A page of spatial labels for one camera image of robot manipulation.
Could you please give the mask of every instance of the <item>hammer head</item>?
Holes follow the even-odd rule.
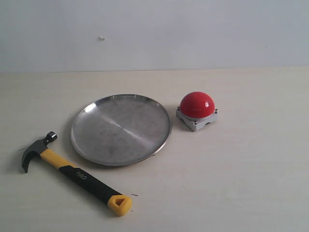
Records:
[[[28,172],[28,166],[32,158],[35,156],[40,157],[40,154],[48,148],[47,145],[55,141],[57,138],[58,137],[56,133],[51,131],[46,135],[44,139],[35,141],[31,146],[29,146],[25,150],[23,158],[21,160],[21,166],[25,170],[25,173]]]

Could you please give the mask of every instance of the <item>red dome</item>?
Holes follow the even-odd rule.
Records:
[[[206,93],[189,93],[182,99],[180,111],[188,117],[207,117],[214,112],[214,102]]]

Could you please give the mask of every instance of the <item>white wall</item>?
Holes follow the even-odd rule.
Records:
[[[309,65],[309,0],[0,1],[0,72],[287,65]]]

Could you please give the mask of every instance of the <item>table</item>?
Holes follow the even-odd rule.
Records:
[[[1,231],[308,231],[308,76],[309,67],[1,74]],[[219,113],[197,132],[175,116],[192,91],[210,94]],[[155,156],[104,168],[75,153],[70,126],[119,93],[159,101],[173,129]],[[49,147],[131,196],[130,212],[116,217],[42,160],[23,174],[23,151],[51,130]]]

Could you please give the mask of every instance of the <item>yellow and black handle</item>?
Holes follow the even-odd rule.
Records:
[[[51,149],[47,148],[44,150],[40,153],[40,157],[55,168],[59,169],[59,171],[80,187],[107,204],[107,206],[117,215],[122,216],[130,209],[132,205],[130,197],[122,195],[111,187],[105,185],[83,169],[76,167],[74,164],[57,155]]]

